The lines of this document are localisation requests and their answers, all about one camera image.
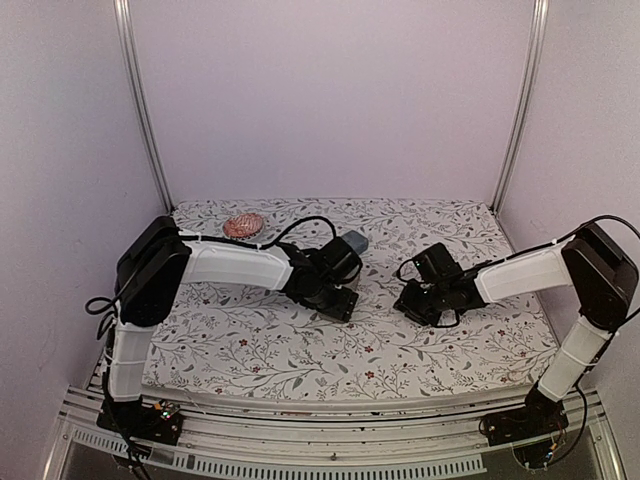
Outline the blue-grey glasses case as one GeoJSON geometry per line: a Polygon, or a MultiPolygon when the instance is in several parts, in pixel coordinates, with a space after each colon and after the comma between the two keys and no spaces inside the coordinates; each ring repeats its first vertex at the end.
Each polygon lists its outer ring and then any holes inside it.
{"type": "Polygon", "coordinates": [[[358,255],[366,252],[369,247],[369,239],[358,231],[347,231],[341,235],[341,238],[358,255]]]}

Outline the beige-grey glasses case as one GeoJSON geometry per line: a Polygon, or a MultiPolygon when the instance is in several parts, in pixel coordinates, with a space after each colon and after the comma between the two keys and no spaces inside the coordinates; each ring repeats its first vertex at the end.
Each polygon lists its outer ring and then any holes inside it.
{"type": "Polygon", "coordinates": [[[341,288],[341,309],[342,323],[348,323],[351,320],[355,306],[359,300],[359,282],[361,275],[356,274],[355,277],[341,288]]]}

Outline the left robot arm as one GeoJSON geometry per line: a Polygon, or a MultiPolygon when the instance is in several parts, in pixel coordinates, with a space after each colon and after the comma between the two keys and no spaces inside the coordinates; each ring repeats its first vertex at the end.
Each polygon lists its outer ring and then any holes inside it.
{"type": "Polygon", "coordinates": [[[170,216],[154,219],[120,258],[112,297],[85,304],[89,315],[112,317],[106,393],[111,419],[128,434],[148,426],[139,405],[152,335],[169,316],[183,284],[210,282],[260,287],[339,323],[350,321],[359,298],[351,283],[363,267],[368,239],[331,233],[320,248],[301,249],[277,236],[266,244],[186,233],[170,216]]]}

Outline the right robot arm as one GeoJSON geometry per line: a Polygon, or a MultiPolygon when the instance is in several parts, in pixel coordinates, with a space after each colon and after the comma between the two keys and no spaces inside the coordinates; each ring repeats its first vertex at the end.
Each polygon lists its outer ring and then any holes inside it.
{"type": "Polygon", "coordinates": [[[405,281],[394,303],[411,321],[436,328],[445,312],[460,317],[521,294],[574,289],[578,317],[518,412],[524,435],[537,436],[554,422],[555,406],[637,314],[631,303],[639,269],[598,222],[593,218],[557,240],[469,269],[443,244],[434,244],[411,258],[419,276],[405,281]]]}

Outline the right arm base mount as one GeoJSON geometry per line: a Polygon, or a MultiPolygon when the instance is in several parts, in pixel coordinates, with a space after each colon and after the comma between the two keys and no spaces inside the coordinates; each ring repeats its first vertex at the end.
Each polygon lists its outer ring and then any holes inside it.
{"type": "Polygon", "coordinates": [[[495,446],[560,432],[568,426],[563,402],[545,396],[535,383],[523,406],[484,415],[478,429],[495,446]]]}

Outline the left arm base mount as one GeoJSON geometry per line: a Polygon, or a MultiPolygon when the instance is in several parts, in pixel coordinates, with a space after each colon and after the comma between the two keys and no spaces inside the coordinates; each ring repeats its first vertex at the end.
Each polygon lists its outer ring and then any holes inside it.
{"type": "Polygon", "coordinates": [[[182,433],[184,416],[175,404],[165,400],[146,406],[139,397],[119,402],[105,391],[97,426],[118,433],[125,441],[147,440],[176,446],[182,433]]]}

